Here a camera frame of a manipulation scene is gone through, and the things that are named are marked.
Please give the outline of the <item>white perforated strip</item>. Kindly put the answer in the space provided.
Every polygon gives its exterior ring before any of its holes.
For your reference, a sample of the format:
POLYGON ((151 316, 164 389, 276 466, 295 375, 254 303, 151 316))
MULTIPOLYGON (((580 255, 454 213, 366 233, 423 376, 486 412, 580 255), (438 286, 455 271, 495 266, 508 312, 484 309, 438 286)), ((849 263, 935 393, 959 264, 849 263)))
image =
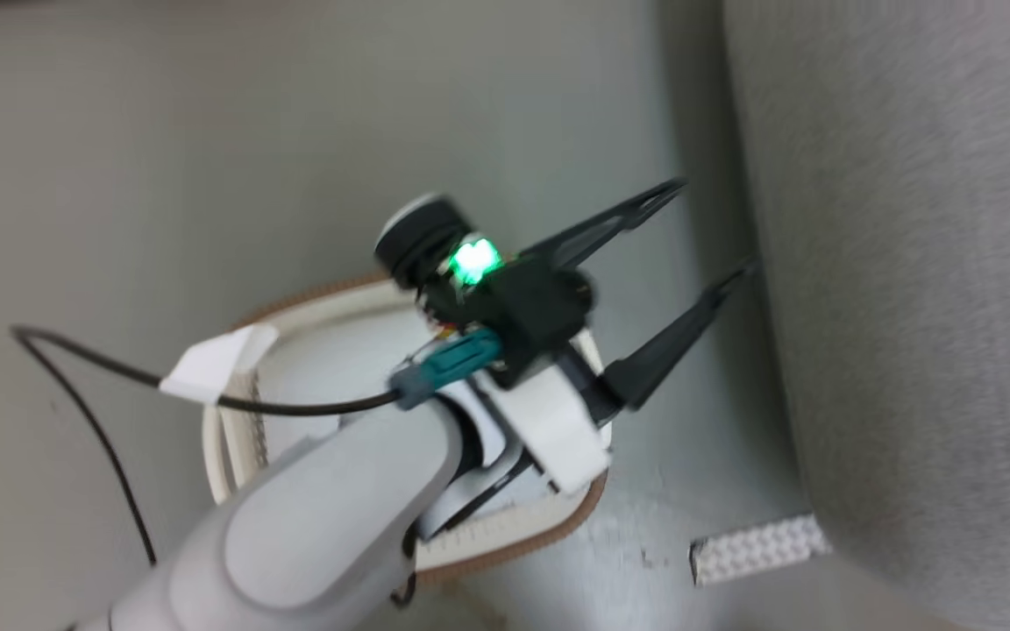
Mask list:
POLYGON ((726 534, 702 536, 690 544, 693 586, 749 579, 803 564, 833 551, 813 514, 801 514, 726 534))

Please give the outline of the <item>cream perforated laundry basket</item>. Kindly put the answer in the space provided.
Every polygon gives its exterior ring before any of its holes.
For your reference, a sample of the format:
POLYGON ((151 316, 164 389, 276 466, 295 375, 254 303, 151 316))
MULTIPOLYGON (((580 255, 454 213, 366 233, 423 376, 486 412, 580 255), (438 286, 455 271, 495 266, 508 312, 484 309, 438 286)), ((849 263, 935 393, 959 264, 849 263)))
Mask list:
MULTIPOLYGON (((408 293, 398 291, 393 282, 375 275, 318 287, 266 305, 240 320, 238 327, 272 324, 280 332, 276 344, 269 349, 272 351, 289 336, 322 323, 397 308, 412 308, 428 324, 414 308, 408 293)), ((437 328, 428 326, 432 338, 437 328)), ((233 377, 229 395, 257 399, 258 366, 249 374, 233 377)), ((221 504, 231 498, 298 441, 328 439, 350 423, 349 415, 278 418, 205 408, 202 454, 214 502, 221 504)), ((588 490, 574 495, 544 494, 541 485, 533 493, 526 493, 518 484, 510 490, 503 487, 468 519, 418 547, 417 575, 424 583, 446 582, 550 546, 589 518, 600 502, 605 484, 605 476, 601 476, 588 490)))

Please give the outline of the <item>white tape label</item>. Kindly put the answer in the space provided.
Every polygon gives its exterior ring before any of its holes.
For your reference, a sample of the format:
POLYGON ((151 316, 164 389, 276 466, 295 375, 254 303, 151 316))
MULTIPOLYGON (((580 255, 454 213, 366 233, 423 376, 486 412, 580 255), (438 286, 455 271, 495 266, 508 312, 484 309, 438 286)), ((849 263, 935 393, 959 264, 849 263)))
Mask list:
POLYGON ((274 346, 280 332, 256 323, 189 347, 160 381, 158 391, 201 404, 217 404, 232 377, 249 374, 274 346))

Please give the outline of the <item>grey fabric sofa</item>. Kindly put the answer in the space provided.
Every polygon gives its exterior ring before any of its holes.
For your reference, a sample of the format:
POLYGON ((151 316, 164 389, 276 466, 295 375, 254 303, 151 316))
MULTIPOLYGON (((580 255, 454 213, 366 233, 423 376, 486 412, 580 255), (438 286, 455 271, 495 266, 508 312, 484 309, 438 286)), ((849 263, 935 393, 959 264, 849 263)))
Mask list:
POLYGON ((831 546, 1010 630, 1010 0, 725 0, 803 484, 831 546))

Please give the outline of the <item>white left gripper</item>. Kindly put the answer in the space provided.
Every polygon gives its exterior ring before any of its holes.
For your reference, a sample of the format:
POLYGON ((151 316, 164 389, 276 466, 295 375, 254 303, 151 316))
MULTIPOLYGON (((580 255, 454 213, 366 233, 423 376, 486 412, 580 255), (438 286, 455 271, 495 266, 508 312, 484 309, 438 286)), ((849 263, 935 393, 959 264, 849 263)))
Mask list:
MULTIPOLYGON (((585 262, 623 232, 637 230, 680 195, 684 177, 673 177, 640 195, 580 221, 523 249, 557 269, 585 262)), ((643 346, 615 360, 601 375, 602 386, 620 410, 638 410, 697 344, 738 285, 758 271, 750 257, 708 284, 696 303, 643 346)), ((588 490, 612 463, 612 429, 596 421, 577 380, 594 376, 602 365, 593 336, 584 330, 558 362, 544 364, 520 385, 505 390, 487 369, 468 380, 468 413, 480 439, 480 470, 492 482, 520 470, 505 483, 526 493, 574 495, 588 490)))

